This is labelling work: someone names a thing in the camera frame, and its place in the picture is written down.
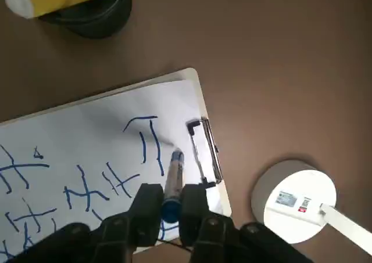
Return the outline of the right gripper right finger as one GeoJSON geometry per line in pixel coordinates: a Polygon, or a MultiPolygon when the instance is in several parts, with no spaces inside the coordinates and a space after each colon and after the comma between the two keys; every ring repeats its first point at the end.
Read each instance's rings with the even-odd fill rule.
{"type": "Polygon", "coordinates": [[[235,227],[230,217],[209,210],[202,185],[181,192],[179,235],[192,247],[190,262],[310,262],[260,222],[235,227]]]}

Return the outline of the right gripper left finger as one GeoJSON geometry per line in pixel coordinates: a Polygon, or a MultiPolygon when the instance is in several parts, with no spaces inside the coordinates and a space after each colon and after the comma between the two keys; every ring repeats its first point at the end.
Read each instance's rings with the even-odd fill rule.
{"type": "Polygon", "coordinates": [[[73,222],[11,259],[12,262],[131,262],[137,247],[158,240],[163,188],[143,183],[128,211],[105,218],[95,230],[73,222]]]}

